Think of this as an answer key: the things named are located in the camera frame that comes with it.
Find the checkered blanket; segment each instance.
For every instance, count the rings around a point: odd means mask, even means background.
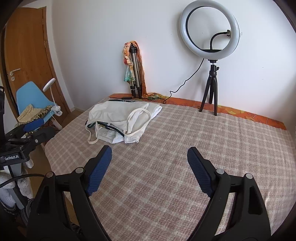
[[[90,200],[111,239],[187,240],[209,201],[187,162],[191,146],[228,174],[253,174],[275,232],[296,201],[295,147],[290,133],[227,114],[162,106],[139,143],[110,144],[112,161]],[[84,166],[107,144],[87,143],[88,112],[46,144],[45,153],[56,175]],[[226,227],[232,201],[229,195],[217,233]]]

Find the desk lamp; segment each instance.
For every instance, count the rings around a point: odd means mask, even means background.
[[[230,41],[227,44],[227,46],[222,49],[201,49],[199,48],[191,39],[189,32],[188,32],[188,20],[190,18],[190,15],[196,10],[201,7],[212,7],[217,10],[219,10],[221,13],[224,14],[224,16],[227,18],[231,31],[228,30],[225,33],[219,33],[219,34],[227,34],[230,37]],[[237,47],[239,42],[239,26],[237,24],[237,21],[235,17],[232,15],[232,13],[226,9],[223,5],[220,3],[217,3],[212,0],[197,0],[192,3],[190,3],[182,12],[180,17],[180,32],[182,39],[184,40],[187,47],[196,55],[201,56],[212,64],[210,69],[209,78],[207,79],[207,84],[205,88],[205,93],[202,99],[202,104],[200,106],[200,112],[203,110],[203,107],[205,105],[205,100],[207,98],[207,94],[210,89],[210,97],[209,97],[209,103],[211,104],[213,101],[214,96],[214,115],[217,115],[217,106],[218,106],[218,87],[217,87],[217,70],[219,67],[215,65],[215,63],[219,59],[223,59],[227,56],[229,56]]]
[[[48,89],[50,89],[50,93],[52,95],[52,100],[54,102],[54,106],[51,108],[51,110],[57,115],[57,116],[61,116],[62,115],[62,111],[61,111],[61,107],[58,106],[55,101],[54,101],[54,95],[52,94],[52,85],[55,82],[55,78],[52,78],[49,82],[47,82],[47,84],[44,86],[43,88],[43,92],[47,91]]]

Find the knit hat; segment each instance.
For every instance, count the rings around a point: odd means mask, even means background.
[[[23,112],[20,114],[20,116],[17,118],[17,120],[21,123],[28,123],[30,119],[32,119],[35,115],[37,115],[42,109],[34,108],[32,104],[29,104]]]

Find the black strap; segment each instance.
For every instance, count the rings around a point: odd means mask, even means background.
[[[124,134],[123,134],[120,130],[118,130],[116,127],[109,126],[108,123],[106,123],[106,122],[100,122],[100,121],[97,121],[97,123],[98,123],[99,125],[104,126],[104,128],[106,128],[107,130],[111,130],[111,131],[116,131],[116,132],[118,132],[121,136],[124,137]],[[88,125],[87,125],[87,128],[90,129],[90,128],[92,128],[94,125],[95,125],[95,122],[94,122],[94,123],[91,123],[91,124],[88,124]]]

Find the black tripod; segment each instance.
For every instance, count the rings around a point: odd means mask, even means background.
[[[218,107],[218,84],[217,84],[217,70],[219,70],[219,67],[214,65],[216,63],[216,60],[209,60],[211,65],[211,70],[209,73],[209,77],[207,79],[207,84],[205,86],[205,93],[204,97],[202,99],[202,104],[200,106],[200,112],[202,112],[203,107],[205,105],[205,100],[207,98],[207,94],[210,89],[210,97],[209,97],[209,103],[211,104],[213,102],[214,97],[214,115],[217,115],[217,107]]]

